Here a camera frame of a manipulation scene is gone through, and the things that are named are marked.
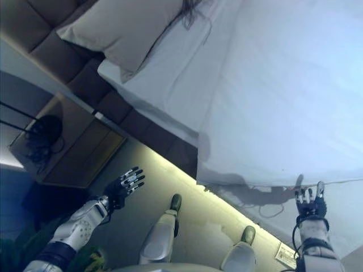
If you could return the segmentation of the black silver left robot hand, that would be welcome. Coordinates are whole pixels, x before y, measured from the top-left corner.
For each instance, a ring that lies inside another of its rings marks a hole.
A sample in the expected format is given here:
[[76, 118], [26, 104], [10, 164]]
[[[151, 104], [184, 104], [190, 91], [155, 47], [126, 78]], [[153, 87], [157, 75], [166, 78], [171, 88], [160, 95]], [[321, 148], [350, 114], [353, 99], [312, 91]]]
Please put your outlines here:
[[111, 213], [122, 209], [125, 206], [125, 199], [145, 184], [142, 181], [144, 178], [143, 170], [133, 167], [110, 182], [103, 192], [108, 200], [108, 211]]

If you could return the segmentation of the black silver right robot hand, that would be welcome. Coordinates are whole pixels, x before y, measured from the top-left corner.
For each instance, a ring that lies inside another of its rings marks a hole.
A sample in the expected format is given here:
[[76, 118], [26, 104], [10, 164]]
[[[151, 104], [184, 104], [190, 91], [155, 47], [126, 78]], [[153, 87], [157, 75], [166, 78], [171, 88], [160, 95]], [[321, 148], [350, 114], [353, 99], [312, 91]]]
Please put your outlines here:
[[312, 188], [298, 189], [295, 191], [296, 206], [301, 218], [316, 215], [324, 218], [327, 213], [327, 205], [324, 199], [324, 182], [320, 181], [313, 195]]

